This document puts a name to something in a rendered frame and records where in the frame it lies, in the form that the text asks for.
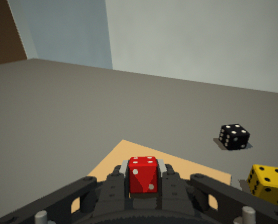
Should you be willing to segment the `black die with white pips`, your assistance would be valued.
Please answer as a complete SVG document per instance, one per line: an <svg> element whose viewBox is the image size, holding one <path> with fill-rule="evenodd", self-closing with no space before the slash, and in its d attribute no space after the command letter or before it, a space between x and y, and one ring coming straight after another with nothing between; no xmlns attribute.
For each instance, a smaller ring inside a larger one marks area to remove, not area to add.
<svg viewBox="0 0 278 224"><path fill-rule="evenodd" d="M245 149L250 133L239 124L222 125L219 140L227 150Z"/></svg>

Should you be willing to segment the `red die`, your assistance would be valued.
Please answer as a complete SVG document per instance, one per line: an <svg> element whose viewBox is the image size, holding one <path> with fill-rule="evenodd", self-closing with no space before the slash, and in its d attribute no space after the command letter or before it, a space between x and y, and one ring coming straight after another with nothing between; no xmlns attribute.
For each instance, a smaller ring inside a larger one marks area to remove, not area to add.
<svg viewBox="0 0 278 224"><path fill-rule="evenodd" d="M129 161L129 192L157 193L157 161L152 157L131 157Z"/></svg>

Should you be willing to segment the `yellow die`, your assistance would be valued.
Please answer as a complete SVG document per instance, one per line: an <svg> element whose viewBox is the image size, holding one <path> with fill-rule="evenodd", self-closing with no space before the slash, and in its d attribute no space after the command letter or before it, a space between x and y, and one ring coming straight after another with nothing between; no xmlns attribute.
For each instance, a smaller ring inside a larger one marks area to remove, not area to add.
<svg viewBox="0 0 278 224"><path fill-rule="evenodd" d="M253 165L247 179L252 195L278 205L278 168Z"/></svg>

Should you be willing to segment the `orange square mat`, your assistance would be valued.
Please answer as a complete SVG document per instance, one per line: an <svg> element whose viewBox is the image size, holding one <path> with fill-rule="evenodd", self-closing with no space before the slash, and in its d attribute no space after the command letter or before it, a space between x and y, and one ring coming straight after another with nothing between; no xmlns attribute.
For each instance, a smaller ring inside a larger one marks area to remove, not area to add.
<svg viewBox="0 0 278 224"><path fill-rule="evenodd" d="M123 160L130 160L131 157L150 157L163 159L164 164L170 164L175 172L180 174L180 178L190 179L194 173L205 174L214 179L218 179L225 184L230 185L231 175L199 165L151 148L147 148L126 140L122 140L90 173L88 176L97 177L97 182L104 181L107 175L112 173L115 166L122 165ZM159 197L157 193L139 193L131 194L130 198L147 199Z"/></svg>

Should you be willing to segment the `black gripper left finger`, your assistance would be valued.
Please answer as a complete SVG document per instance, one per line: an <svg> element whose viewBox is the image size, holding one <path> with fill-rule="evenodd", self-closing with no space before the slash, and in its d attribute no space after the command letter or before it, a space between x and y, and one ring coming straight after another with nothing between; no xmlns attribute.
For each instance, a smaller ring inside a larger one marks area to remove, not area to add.
<svg viewBox="0 0 278 224"><path fill-rule="evenodd" d="M83 177L1 217L0 224L72 224L92 211L95 217L125 210L124 198L129 197L129 161L123 160L105 181L97 182L94 176ZM77 198L80 208L72 213L71 206Z"/></svg>

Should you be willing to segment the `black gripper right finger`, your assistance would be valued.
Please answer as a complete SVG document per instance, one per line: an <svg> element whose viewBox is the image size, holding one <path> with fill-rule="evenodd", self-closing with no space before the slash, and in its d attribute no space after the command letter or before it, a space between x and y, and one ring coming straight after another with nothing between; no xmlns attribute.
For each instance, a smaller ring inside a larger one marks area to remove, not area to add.
<svg viewBox="0 0 278 224"><path fill-rule="evenodd" d="M223 224L278 224L277 205L204 174L182 179L163 159L156 161L162 210L195 216L195 208ZM216 199L218 210L209 205L208 194Z"/></svg>

